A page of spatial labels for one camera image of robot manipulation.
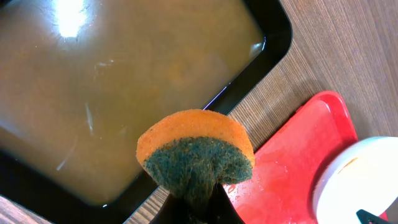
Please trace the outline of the white plate top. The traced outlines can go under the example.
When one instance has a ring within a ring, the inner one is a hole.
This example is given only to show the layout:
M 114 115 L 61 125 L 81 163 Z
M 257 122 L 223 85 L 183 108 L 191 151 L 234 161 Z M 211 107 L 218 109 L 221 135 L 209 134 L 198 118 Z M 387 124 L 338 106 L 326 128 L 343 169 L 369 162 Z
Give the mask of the white plate top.
M 318 223 L 359 223 L 357 212 L 380 216 L 397 198 L 397 138 L 378 136 L 346 148 L 317 182 Z

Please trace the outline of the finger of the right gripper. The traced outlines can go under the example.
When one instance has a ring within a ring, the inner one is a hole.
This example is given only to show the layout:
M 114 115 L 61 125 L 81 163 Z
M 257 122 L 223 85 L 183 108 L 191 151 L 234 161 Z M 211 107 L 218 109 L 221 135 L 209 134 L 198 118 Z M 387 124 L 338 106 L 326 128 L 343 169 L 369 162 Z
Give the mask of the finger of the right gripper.
M 369 213 L 362 209 L 358 210 L 356 212 L 356 215 L 360 224 L 389 224 L 387 220 L 377 217 L 372 213 Z

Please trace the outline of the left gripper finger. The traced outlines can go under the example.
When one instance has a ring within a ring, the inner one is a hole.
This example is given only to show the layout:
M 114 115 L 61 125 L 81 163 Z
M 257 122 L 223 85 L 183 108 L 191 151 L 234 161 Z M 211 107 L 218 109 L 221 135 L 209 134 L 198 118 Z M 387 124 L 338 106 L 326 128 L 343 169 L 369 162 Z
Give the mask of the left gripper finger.
M 170 194 L 150 224 L 229 224 L 244 223 L 234 209 L 221 184 L 216 184 L 208 205 L 200 213 L 194 211 L 183 199 Z

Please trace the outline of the orange green sponge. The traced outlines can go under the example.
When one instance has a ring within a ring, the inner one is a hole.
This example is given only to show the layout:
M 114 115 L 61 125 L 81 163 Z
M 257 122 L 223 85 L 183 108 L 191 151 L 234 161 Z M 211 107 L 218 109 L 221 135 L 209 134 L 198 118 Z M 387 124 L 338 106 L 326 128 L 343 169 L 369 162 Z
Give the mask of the orange green sponge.
M 216 184 L 252 178 L 254 149 L 242 124 L 210 110 L 185 110 L 150 127 L 136 158 L 161 187 L 203 213 Z

